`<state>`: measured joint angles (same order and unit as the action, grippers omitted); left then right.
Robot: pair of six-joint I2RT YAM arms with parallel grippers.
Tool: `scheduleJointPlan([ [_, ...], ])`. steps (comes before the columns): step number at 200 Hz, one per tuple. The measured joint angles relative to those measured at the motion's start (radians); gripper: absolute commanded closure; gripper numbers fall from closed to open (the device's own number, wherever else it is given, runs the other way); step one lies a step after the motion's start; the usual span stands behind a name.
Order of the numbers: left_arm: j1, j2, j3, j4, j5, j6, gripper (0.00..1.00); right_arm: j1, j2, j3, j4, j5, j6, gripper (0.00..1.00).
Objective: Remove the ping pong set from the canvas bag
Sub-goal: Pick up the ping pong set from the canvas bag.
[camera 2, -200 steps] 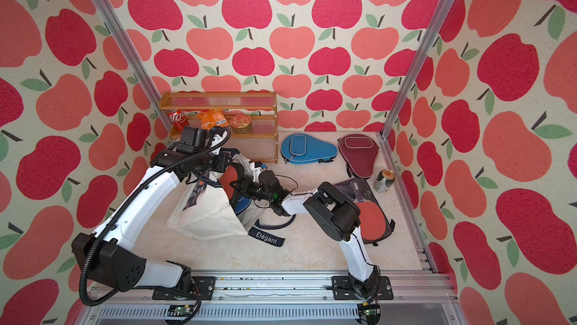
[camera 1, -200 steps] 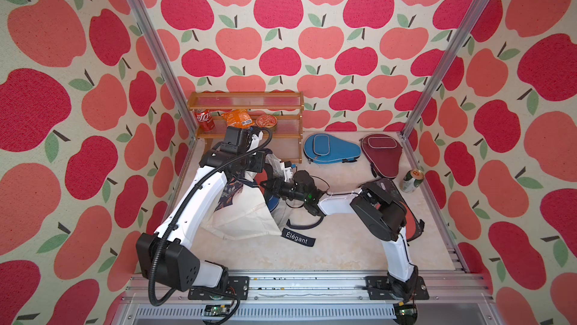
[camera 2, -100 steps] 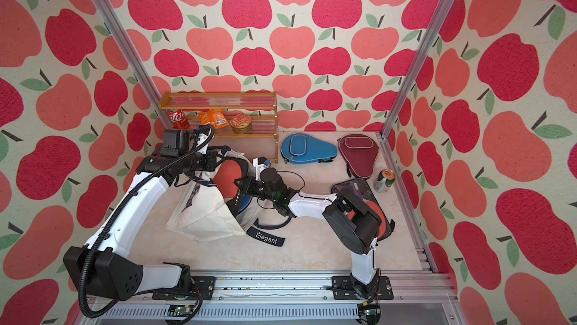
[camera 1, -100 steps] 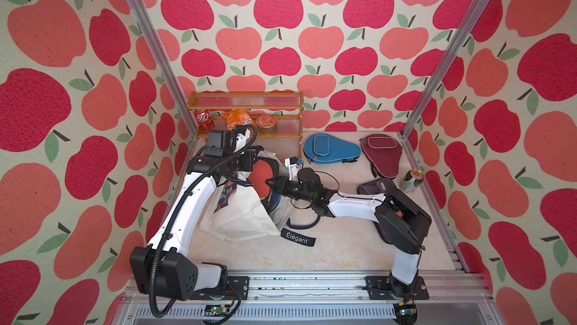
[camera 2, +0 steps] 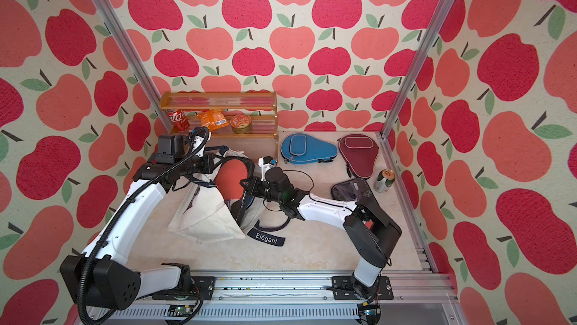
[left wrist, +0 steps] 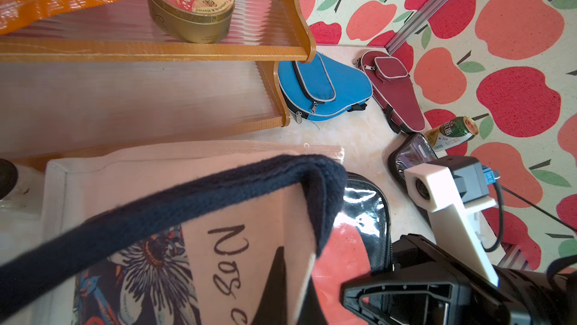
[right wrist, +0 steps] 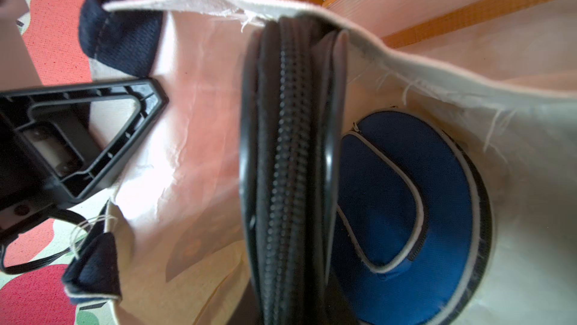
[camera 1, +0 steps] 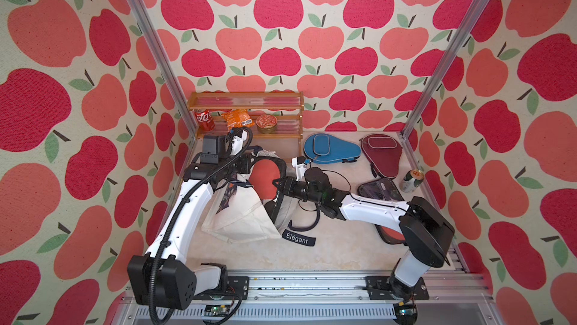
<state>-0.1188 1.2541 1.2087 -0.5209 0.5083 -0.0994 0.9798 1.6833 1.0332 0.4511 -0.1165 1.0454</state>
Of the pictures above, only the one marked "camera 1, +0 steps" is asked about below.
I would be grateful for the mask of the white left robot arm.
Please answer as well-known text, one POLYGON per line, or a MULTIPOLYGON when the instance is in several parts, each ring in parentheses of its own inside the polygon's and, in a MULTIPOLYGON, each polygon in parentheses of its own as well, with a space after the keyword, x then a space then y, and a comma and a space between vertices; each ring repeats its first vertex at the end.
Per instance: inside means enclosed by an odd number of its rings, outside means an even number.
POLYGON ((200 293, 227 296, 224 265, 186 265, 186 252, 204 208, 219 183, 236 173, 248 173, 252 142, 249 128, 236 128, 225 136, 207 137, 200 153, 183 174, 180 193, 166 224, 143 255, 129 261, 127 272, 135 300, 149 309, 154 324, 166 323, 177 310, 185 310, 200 293))

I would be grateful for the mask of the white canvas tote bag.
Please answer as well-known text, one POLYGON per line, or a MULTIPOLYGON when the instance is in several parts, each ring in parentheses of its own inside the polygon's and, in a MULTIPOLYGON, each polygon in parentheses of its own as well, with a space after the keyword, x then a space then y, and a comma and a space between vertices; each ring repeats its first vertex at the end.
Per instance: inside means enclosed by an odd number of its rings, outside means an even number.
MULTIPOLYGON (((256 157, 270 156, 279 158, 275 152, 259 146, 249 148, 251 167, 256 157)), ((320 221, 320 210, 315 208, 316 218, 308 226, 296 227, 292 217, 302 202, 296 198, 281 194, 277 190, 274 200, 262 201, 254 187, 249 183, 249 174, 234 174, 223 186, 216 190, 216 200, 211 206, 201 230, 227 243, 254 242, 263 239, 288 239, 306 246, 313 246, 314 239, 306 236, 294 236, 297 232, 307 232, 320 221)), ((294 176, 295 171, 286 165, 286 175, 294 176)))

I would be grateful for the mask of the black paddle case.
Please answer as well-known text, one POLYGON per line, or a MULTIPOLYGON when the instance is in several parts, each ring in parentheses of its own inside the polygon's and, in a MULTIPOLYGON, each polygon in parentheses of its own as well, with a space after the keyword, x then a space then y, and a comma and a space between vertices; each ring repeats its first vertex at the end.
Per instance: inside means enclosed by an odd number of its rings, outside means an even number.
MULTIPOLYGON (((357 193, 361 197, 368 197, 386 201, 404 201, 395 183, 388 178, 376 179, 366 182, 357 187, 357 193)), ((389 245, 404 245, 405 239, 401 232, 388 227, 376 225, 377 233, 383 242, 389 245)))

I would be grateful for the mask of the clear case red paddles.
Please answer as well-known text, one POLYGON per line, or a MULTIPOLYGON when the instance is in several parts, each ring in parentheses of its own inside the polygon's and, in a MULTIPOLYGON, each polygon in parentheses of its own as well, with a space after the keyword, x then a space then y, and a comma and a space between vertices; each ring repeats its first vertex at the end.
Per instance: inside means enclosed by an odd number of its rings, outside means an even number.
POLYGON ((280 158, 270 156, 256 157, 251 167, 249 183, 254 187, 262 201, 274 200, 277 188, 273 184, 275 179, 286 175, 286 163, 280 158))

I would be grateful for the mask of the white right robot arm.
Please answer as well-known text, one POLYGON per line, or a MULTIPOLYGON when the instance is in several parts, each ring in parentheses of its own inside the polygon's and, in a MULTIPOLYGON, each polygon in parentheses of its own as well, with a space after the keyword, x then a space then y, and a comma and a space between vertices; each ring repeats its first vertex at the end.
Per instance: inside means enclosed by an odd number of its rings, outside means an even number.
POLYGON ((455 229, 423 197, 386 201, 354 195, 333 187, 317 167, 306 170, 303 181, 286 176, 272 184, 285 196, 315 203, 329 218, 363 221, 402 233, 408 250, 388 279, 389 292, 395 299, 411 299, 420 278, 429 269, 446 263, 455 229))

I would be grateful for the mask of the light blue paddle case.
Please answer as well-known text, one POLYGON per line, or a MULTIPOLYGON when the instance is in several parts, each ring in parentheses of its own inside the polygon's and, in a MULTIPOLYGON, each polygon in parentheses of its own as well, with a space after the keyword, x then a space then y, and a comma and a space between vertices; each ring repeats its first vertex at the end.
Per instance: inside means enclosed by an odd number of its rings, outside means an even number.
POLYGON ((317 164, 356 162, 361 156, 359 145, 330 134, 313 134, 304 143, 305 155, 317 164))

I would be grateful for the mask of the maroon paddle case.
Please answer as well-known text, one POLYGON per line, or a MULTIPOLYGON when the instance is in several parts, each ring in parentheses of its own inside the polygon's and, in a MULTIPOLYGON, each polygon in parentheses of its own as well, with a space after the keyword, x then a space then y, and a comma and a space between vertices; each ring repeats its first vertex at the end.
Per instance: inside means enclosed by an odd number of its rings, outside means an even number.
POLYGON ((386 134, 371 134, 361 139, 361 148, 375 177, 398 176, 403 149, 397 140, 386 134))

